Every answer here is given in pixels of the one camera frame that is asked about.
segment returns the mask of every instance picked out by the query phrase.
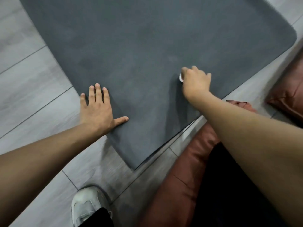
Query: floor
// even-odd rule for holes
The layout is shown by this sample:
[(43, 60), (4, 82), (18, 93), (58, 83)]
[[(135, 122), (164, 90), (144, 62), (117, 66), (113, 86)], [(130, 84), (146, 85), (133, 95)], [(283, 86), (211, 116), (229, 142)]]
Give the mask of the floor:
[[(268, 0), (297, 31), (295, 45), (226, 99), (250, 102), (260, 114), (290, 122), (264, 104), (269, 89), (303, 45), (303, 0)], [(19, 0), (0, 0), (0, 154), (77, 125), (79, 96)], [(205, 123), (180, 132), (132, 171), (106, 137), (74, 158), (11, 226), (72, 226), (70, 204), (83, 186), (107, 193), (116, 226), (133, 226), (176, 158)]]

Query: small white item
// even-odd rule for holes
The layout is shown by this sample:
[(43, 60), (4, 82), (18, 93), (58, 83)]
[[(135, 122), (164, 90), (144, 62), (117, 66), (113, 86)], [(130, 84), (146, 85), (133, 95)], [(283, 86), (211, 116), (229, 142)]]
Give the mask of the small white item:
[(183, 83), (183, 79), (182, 79), (182, 74), (181, 73), (180, 73), (180, 76), (179, 76), (179, 80), (180, 80), (180, 82)]

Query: rubber mat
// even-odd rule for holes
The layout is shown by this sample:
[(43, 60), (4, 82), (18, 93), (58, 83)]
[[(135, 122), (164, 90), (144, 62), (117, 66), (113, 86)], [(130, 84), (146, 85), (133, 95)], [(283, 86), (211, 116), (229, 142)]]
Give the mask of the rubber mat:
[(223, 98), (290, 48), (294, 29), (264, 0), (21, 0), (76, 91), (107, 87), (108, 139), (133, 169), (199, 116), (181, 67), (212, 73)]

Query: shoe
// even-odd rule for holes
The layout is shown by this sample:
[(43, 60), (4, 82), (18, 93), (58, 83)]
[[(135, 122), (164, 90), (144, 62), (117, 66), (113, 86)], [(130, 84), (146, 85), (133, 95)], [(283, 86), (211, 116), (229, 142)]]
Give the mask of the shoe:
[(79, 190), (71, 202), (71, 219), (74, 227), (81, 225), (100, 208), (109, 210), (109, 204), (102, 191), (95, 186)]

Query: brown leather cushion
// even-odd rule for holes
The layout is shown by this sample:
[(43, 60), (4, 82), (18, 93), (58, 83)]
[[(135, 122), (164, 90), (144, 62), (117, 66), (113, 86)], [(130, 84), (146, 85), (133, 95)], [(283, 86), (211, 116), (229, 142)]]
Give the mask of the brown leather cushion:
[(303, 51), (271, 90), (267, 102), (303, 122)]
[[(247, 102), (227, 101), (256, 112)], [(207, 122), (176, 160), (140, 220), (139, 226), (190, 225), (208, 156), (219, 141)]]

